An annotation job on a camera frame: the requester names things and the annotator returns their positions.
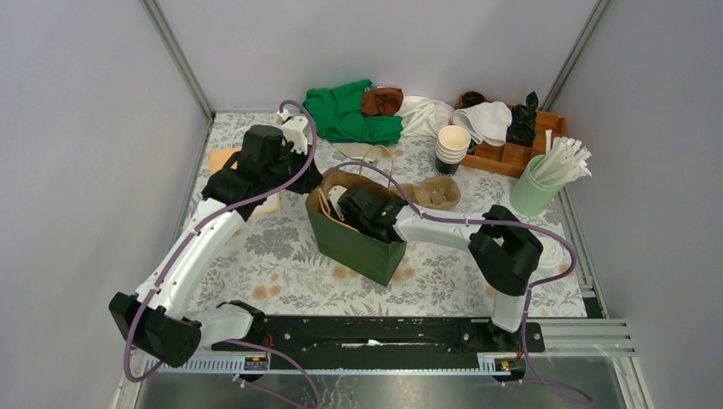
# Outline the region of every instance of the tabletop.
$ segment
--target tabletop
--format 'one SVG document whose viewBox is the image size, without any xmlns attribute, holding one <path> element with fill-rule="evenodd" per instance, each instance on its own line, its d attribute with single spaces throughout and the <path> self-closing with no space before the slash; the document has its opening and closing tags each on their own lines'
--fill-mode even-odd
<svg viewBox="0 0 723 409">
<path fill-rule="evenodd" d="M 273 113 L 219 113 L 209 137 L 203 163 L 188 207 L 186 225 L 208 182 L 208 153 L 240 147 L 243 129 L 273 124 Z M 421 183 L 437 172 L 431 161 L 435 139 L 404 136 L 390 147 L 396 159 L 395 178 Z M 330 143 L 320 140 L 315 155 L 320 172 L 349 161 Z M 377 165 L 388 168 L 388 157 Z M 371 170 L 363 173 L 386 184 Z M 509 193 L 516 179 L 484 170 L 460 167 L 453 176 L 461 200 L 459 213 L 483 213 L 491 205 L 511 209 Z M 241 300 L 266 314 L 490 316 L 495 292 L 485 281 L 471 254 L 429 243 L 409 243 L 391 282 L 383 287 L 322 255 L 304 207 L 306 195 L 281 194 L 281 210 L 252 216 L 219 251 L 201 280 L 190 310 L 215 308 L 220 302 Z M 522 222 L 564 235 L 557 203 L 538 217 L 516 215 Z M 561 268 L 569 265 L 569 256 Z M 547 274 L 534 272 L 531 280 Z M 535 288 L 532 317 L 584 317 L 580 287 L 571 276 Z"/>
</svg>

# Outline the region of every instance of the mint green bucket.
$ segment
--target mint green bucket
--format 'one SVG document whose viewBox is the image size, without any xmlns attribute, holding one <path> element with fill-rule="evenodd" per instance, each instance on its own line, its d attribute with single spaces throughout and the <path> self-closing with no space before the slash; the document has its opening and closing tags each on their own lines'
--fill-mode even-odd
<svg viewBox="0 0 723 409">
<path fill-rule="evenodd" d="M 510 193 L 510 205 L 524 216 L 534 217 L 545 211 L 564 186 L 543 185 L 532 177 L 530 171 L 534 170 L 543 158 L 545 155 L 539 155 L 529 161 L 518 184 Z"/>
</svg>

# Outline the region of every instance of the green paper bag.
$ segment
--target green paper bag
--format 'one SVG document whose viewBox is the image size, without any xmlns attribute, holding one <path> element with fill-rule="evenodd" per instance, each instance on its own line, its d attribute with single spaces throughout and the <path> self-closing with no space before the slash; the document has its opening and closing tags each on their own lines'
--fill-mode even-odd
<svg viewBox="0 0 723 409">
<path fill-rule="evenodd" d="M 309 214 L 311 228 L 314 229 L 319 251 L 344 264 L 357 273 L 387 286 L 396 268 L 404 258 L 407 242 L 385 243 L 359 233 L 341 224 L 334 209 L 330 219 L 321 212 L 319 191 L 328 193 L 334 186 L 352 188 L 363 185 L 372 195 L 382 199 L 396 197 L 386 187 L 371 179 L 343 170 L 333 170 L 323 186 L 318 187 L 306 199 L 306 211 Z"/>
</svg>

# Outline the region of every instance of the gray floor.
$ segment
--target gray floor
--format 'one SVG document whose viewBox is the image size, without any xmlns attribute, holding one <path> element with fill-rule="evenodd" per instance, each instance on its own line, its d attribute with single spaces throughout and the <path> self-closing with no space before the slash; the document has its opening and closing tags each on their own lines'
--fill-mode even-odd
<svg viewBox="0 0 723 409">
<path fill-rule="evenodd" d="M 586 390 L 598 408 L 624 408 L 612 364 L 605 358 L 535 358 L 543 376 Z M 474 376 L 334 376 L 314 377 L 323 408 L 479 407 L 575 408 L 543 386 L 505 387 L 491 377 Z M 258 381 L 288 397 L 313 405 L 312 392 L 300 376 L 268 375 Z M 278 408 L 293 406 L 266 394 L 241 389 L 229 375 L 160 373 L 143 384 L 136 408 Z"/>
</svg>

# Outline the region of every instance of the white cloth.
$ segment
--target white cloth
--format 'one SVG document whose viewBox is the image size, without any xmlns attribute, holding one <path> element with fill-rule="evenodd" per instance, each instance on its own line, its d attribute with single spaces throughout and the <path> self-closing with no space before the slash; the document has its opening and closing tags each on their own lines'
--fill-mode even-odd
<svg viewBox="0 0 723 409">
<path fill-rule="evenodd" d="M 420 135 L 436 138 L 439 131 L 449 125 L 454 108 L 440 100 L 424 96 L 405 96 L 395 114 L 402 117 L 402 136 Z"/>
<path fill-rule="evenodd" d="M 477 143 L 486 141 L 493 147 L 505 144 L 512 111 L 504 102 L 483 102 L 452 113 L 452 124 L 461 126 Z"/>
</svg>

